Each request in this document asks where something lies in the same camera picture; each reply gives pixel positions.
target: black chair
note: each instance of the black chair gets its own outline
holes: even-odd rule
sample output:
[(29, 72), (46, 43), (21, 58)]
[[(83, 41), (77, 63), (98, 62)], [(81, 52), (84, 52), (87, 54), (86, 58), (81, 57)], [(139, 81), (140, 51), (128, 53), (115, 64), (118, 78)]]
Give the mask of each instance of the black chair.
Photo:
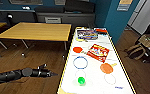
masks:
[(11, 26), (19, 22), (38, 22), (35, 12), (8, 12), (7, 19)]

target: bag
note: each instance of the bag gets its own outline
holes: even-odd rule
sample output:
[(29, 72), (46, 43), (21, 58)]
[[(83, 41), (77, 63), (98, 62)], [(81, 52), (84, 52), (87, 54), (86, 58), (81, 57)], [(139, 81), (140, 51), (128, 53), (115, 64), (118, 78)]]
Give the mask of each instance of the bag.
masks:
[(131, 59), (138, 60), (145, 54), (146, 50), (140, 44), (131, 46), (129, 49), (125, 50), (128, 57)]

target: wall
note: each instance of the wall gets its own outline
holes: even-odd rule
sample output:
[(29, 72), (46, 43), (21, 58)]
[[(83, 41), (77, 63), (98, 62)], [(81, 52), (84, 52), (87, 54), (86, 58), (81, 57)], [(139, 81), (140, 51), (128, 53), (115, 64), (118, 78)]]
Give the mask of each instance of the wall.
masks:
[[(31, 10), (34, 10), (38, 5), (16, 5), (10, 4), (9, 0), (2, 0), (3, 4), (0, 4), (0, 10), (23, 10), (23, 6), (29, 6)], [(54, 0), (43, 0), (43, 6), (55, 6)]]
[(99, 5), (97, 6), (97, 10), (98, 8), (102, 8), (102, 10), (98, 11), (99, 13), (97, 12), (97, 17), (99, 17), (98, 15), (102, 15), (102, 17), (96, 18), (96, 25), (97, 27), (107, 28), (114, 44), (118, 42), (139, 0), (133, 0), (128, 11), (117, 11), (119, 2), (120, 0), (104, 0), (102, 2), (101, 0), (97, 0), (96, 2), (96, 5)]

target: floor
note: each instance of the floor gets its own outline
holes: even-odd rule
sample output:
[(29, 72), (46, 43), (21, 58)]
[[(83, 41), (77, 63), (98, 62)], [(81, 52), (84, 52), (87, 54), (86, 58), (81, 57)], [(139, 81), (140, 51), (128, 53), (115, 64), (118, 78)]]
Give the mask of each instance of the floor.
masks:
[(124, 49), (134, 45), (138, 37), (134, 31), (125, 30), (115, 46), (137, 94), (150, 94), (150, 62), (130, 59), (124, 52)]

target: red circle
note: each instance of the red circle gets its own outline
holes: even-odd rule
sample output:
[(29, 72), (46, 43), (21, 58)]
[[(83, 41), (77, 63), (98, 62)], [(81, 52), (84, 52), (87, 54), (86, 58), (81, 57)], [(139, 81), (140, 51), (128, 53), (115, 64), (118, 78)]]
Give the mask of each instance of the red circle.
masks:
[(83, 49), (81, 47), (74, 47), (73, 51), (76, 53), (80, 53)]

